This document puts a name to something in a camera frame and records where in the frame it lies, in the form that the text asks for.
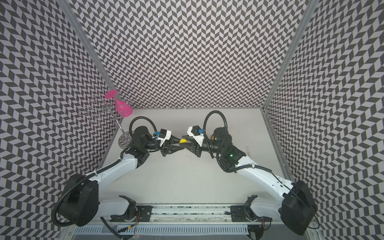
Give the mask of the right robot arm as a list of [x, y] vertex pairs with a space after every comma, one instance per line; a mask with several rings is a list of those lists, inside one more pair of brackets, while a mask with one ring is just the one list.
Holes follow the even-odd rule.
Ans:
[[225, 115], [214, 110], [207, 114], [203, 127], [192, 126], [179, 145], [200, 157], [208, 152], [225, 173], [242, 175], [269, 193], [273, 200], [252, 195], [242, 206], [249, 222], [279, 220], [297, 235], [304, 235], [311, 222], [319, 220], [317, 206], [308, 184], [293, 182], [276, 175], [253, 161], [232, 143]]

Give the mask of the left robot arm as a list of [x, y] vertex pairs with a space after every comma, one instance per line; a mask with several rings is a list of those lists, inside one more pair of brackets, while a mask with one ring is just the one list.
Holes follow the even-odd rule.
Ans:
[[94, 218], [120, 217], [124, 221], [139, 218], [133, 199], [119, 195], [116, 199], [101, 200], [100, 194], [122, 176], [142, 166], [152, 152], [158, 151], [165, 157], [182, 150], [180, 143], [185, 140], [173, 136], [170, 130], [158, 130], [154, 122], [144, 116], [131, 121], [129, 134], [131, 143], [116, 161], [86, 175], [75, 174], [68, 179], [51, 213], [55, 226], [82, 227]]

